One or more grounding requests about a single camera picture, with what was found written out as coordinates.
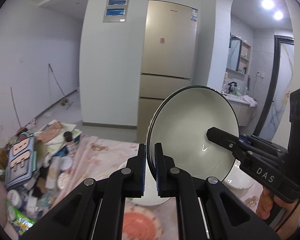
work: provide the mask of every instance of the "faucet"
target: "faucet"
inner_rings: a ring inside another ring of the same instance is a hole
[[[237,82],[230,82],[228,85],[229,85],[229,94],[232,94],[233,92],[233,88],[232,88],[232,84],[234,84],[234,87],[237,87]]]

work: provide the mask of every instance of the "door frame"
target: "door frame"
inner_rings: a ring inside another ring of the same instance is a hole
[[[274,36],[274,59],[273,68],[271,74],[271,80],[269,85],[268,94],[266,97],[265,105],[262,109],[259,121],[253,132],[253,135],[259,136],[268,116],[268,113],[273,102],[275,89],[277,87],[279,67],[280,67],[280,56],[281,56],[281,43],[294,45],[294,38],[289,36],[275,35]]]

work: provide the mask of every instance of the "power outlet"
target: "power outlet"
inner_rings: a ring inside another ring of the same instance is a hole
[[[261,71],[257,71],[257,76],[264,78],[265,77],[265,73],[261,72]]]

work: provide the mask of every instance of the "jar lid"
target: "jar lid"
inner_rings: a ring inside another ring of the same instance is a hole
[[[69,156],[64,156],[61,157],[60,159],[60,170],[61,171],[69,171],[71,170],[72,164],[73,164],[73,159]]]
[[[69,131],[66,131],[63,133],[63,136],[66,140],[66,142],[71,142],[72,141],[72,133]]]
[[[11,205],[15,208],[20,208],[22,205],[22,199],[15,189],[12,189],[7,194],[7,199],[10,201]]]

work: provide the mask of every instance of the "refrigerator door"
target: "refrigerator door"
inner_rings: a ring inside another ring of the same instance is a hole
[[[190,80],[187,79],[140,75],[139,96],[143,98],[166,99],[180,88],[190,86],[190,83]]]
[[[196,10],[163,1],[148,4],[141,73],[191,78]]]
[[[164,100],[139,98],[137,143],[146,143],[146,134],[150,121]]]

